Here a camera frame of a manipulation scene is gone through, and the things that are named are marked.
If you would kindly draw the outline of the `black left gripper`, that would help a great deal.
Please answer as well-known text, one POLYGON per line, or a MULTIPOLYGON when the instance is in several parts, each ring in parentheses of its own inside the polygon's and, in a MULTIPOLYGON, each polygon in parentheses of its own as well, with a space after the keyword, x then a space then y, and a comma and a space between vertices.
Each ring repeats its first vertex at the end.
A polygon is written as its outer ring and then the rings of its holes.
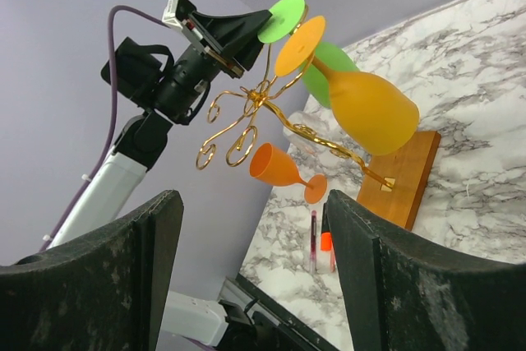
POLYGON ((197 112, 218 74, 239 78, 251 70, 263 48, 258 33, 271 17, 269 10, 236 16, 193 12, 182 30, 190 44, 164 78, 164 111, 197 112))

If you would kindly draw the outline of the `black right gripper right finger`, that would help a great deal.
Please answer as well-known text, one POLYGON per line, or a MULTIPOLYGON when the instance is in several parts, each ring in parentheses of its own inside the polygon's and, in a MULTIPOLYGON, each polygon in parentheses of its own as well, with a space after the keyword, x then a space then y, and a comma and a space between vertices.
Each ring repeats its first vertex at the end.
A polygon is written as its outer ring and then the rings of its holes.
POLYGON ((524 349, 524 265, 442 247, 339 190, 326 214, 356 350, 524 349))

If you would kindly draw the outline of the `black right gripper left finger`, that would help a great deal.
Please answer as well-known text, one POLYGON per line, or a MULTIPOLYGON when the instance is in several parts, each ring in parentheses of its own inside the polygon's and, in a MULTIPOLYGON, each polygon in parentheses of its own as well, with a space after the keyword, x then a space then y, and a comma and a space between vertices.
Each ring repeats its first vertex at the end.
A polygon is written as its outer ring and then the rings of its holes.
POLYGON ((167 190, 1 268, 3 350, 154 350, 183 217, 167 190))

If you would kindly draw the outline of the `green plastic wine glass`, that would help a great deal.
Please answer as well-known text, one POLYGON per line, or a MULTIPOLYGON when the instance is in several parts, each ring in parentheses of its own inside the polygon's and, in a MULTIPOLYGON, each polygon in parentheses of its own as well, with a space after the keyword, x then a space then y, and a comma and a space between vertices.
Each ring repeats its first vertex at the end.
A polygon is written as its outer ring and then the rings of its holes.
POLYGON ((307 19, 305 0, 279 0, 270 8, 270 19, 258 32, 263 44, 271 45, 287 38, 276 59, 275 75, 286 76, 298 69, 307 91, 325 108, 330 107, 329 82, 316 67, 322 62, 339 72, 356 72, 354 61, 335 44, 323 41, 325 20, 307 19))

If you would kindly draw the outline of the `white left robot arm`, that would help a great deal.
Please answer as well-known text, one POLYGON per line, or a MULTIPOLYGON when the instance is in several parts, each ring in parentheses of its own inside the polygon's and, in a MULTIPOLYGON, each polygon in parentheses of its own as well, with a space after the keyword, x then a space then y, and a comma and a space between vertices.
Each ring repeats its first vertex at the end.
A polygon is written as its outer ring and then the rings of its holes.
POLYGON ((263 316, 169 291, 183 214, 178 193, 159 196, 136 218, 119 217, 163 153, 170 129, 188 125, 201 111, 217 75, 238 78, 252 68, 262 49, 258 34, 270 17, 267 10, 207 16, 179 6, 159 23, 181 28, 189 39, 180 57, 132 39, 110 45, 101 75, 113 95, 142 113, 122 129, 51 241, 72 250, 74 271, 94 272, 93 281, 79 288, 87 348, 151 350, 161 330, 217 350, 279 347, 276 329, 263 316))

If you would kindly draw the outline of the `yellow plastic wine glass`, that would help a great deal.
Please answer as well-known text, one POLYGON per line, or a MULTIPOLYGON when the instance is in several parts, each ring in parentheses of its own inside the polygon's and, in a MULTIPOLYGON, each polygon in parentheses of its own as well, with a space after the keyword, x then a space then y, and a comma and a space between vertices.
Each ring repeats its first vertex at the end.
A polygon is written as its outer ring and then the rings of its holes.
POLYGON ((337 123, 366 152, 391 154, 412 138, 419 109, 395 85, 370 72, 339 72, 322 62, 316 67, 329 82, 337 123))

